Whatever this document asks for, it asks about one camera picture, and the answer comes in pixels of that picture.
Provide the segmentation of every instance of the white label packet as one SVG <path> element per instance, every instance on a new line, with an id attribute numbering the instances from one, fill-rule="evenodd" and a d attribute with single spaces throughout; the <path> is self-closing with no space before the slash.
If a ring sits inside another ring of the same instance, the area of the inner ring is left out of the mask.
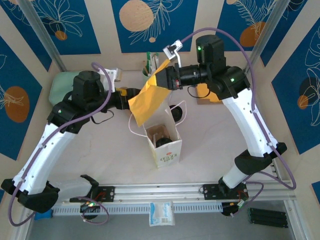
<path id="1" fill-rule="evenodd" d="M 172 201 L 150 203 L 149 225 L 150 227 L 175 225 Z"/>

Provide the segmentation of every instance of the yellow envelope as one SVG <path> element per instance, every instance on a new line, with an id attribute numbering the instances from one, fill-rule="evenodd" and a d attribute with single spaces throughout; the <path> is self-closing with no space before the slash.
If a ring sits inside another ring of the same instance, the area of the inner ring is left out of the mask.
<path id="1" fill-rule="evenodd" d="M 139 127 L 154 114 L 171 92 L 167 88 L 157 86 L 156 79 L 156 73 L 163 70 L 169 63 L 169 59 L 165 60 L 148 79 L 140 93 L 128 101 L 130 111 L 133 113 Z"/>

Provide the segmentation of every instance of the gray floor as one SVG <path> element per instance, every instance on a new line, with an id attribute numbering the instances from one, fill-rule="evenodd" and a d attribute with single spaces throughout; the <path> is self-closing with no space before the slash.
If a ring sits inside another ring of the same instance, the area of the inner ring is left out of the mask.
<path id="1" fill-rule="evenodd" d="M 252 207 L 285 211 L 280 201 L 254 202 Z M 175 226 L 150 227 L 148 217 L 148 215 L 112 215 L 107 224 L 95 226 L 84 223 L 80 216 L 57 216 L 33 222 L 28 240 L 294 239 L 290 228 L 250 224 L 246 209 L 233 219 L 221 213 L 175 214 Z"/>

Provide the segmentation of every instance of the bag handle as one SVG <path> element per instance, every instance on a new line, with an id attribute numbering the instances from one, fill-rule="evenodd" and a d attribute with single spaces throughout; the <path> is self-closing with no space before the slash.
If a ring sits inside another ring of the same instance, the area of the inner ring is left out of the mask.
<path id="1" fill-rule="evenodd" d="M 129 127 L 130 132 L 132 132 L 132 133 L 135 134 L 135 135 L 138 135 L 138 136 L 147 138 L 148 136 L 142 135 L 142 134 L 139 134 L 139 133 L 136 133 L 136 132 L 134 132 L 134 131 L 131 130 L 130 121 L 131 121 L 132 115 L 133 115 L 133 113 L 131 113 L 131 115 L 130 115 L 130 117 L 129 117 L 129 122 L 128 122 L 128 127 Z"/>
<path id="2" fill-rule="evenodd" d="M 181 124 L 181 123 L 186 119 L 186 116 L 187 116 L 187 103 L 186 103 L 185 100 L 183 100 L 183 101 L 179 102 L 177 105 L 175 105 L 175 106 L 173 106 L 172 108 L 170 108 L 170 110 L 172 110 L 172 109 L 178 107 L 178 106 L 179 106 L 180 104 L 182 104 L 182 103 L 184 103 L 184 105 L 185 105 L 184 118 L 183 118 L 180 122 L 176 123 L 176 124 L 175 124 L 176 126 L 178 126 L 179 124 Z"/>

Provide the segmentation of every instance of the beige circle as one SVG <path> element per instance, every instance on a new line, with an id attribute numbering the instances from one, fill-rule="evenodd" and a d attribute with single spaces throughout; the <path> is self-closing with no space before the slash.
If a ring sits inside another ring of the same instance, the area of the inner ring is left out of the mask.
<path id="1" fill-rule="evenodd" d="M 154 43 L 155 41 L 156 41 L 156 39 L 155 39 L 154 37 L 150 37 L 150 38 L 149 38 L 149 42 L 150 42 L 150 43 Z"/>
<path id="2" fill-rule="evenodd" d="M 141 0 L 127 1 L 119 12 L 120 22 L 131 32 L 146 30 L 154 22 L 151 8 Z"/>
<path id="3" fill-rule="evenodd" d="M 18 5 L 17 0 L 8 0 L 10 3 L 13 3 L 15 5 Z"/>
<path id="4" fill-rule="evenodd" d="M 235 4 L 238 0 L 226 0 L 227 4 Z"/>

